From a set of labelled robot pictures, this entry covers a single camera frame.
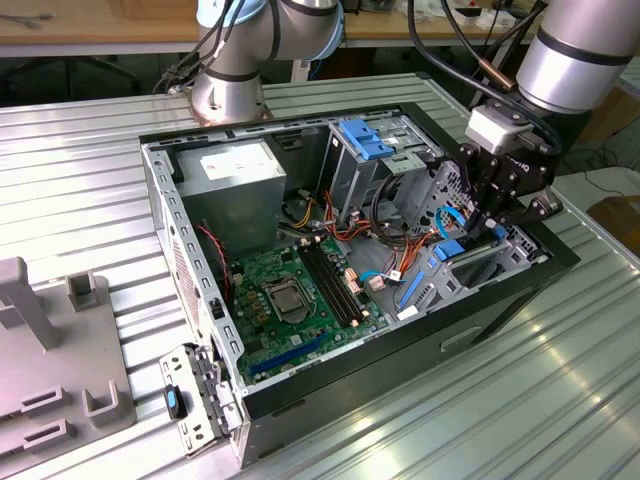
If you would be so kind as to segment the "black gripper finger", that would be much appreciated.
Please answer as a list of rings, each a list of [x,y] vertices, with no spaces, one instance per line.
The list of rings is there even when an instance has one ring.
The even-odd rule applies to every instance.
[[[463,189],[469,195],[472,206],[465,230],[471,238],[477,238],[485,229],[485,223],[495,212],[494,189],[496,158],[481,147],[463,143],[459,147],[459,171]]]
[[[523,198],[508,199],[493,216],[493,220],[503,226],[523,225],[543,221],[559,213],[559,198],[550,187],[533,193],[527,204]]]

